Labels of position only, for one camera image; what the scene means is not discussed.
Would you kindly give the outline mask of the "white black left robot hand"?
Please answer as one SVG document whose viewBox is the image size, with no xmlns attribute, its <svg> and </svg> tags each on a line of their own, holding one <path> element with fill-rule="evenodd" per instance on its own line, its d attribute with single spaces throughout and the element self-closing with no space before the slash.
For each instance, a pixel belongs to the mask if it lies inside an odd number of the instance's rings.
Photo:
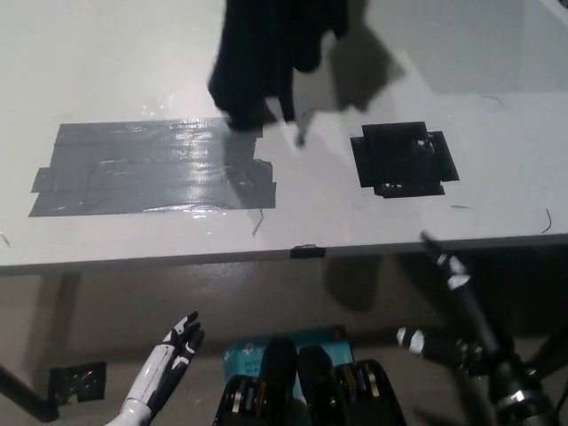
<svg viewBox="0 0 568 426">
<path fill-rule="evenodd" d="M 149 425 L 165 407 L 199 350 L 204 330 L 198 313 L 183 317 L 155 345 L 111 426 Z"/>
</svg>

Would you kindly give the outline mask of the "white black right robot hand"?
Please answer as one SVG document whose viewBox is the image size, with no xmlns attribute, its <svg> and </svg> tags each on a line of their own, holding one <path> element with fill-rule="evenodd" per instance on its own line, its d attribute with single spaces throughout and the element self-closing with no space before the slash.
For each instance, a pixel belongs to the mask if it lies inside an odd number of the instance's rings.
<svg viewBox="0 0 568 426">
<path fill-rule="evenodd" d="M 516 355 L 511 340 L 500 331 L 477 298 L 472 275 L 463 261 L 455 253 L 444 250 L 427 233 L 421 233 L 421 240 L 426 254 L 441 272 L 446 289 L 473 339 L 453 343 L 427 336 L 417 328 L 401 327 L 396 333 L 398 345 L 440 365 L 486 375 L 497 390 L 533 388 L 534 377 Z"/>
</svg>

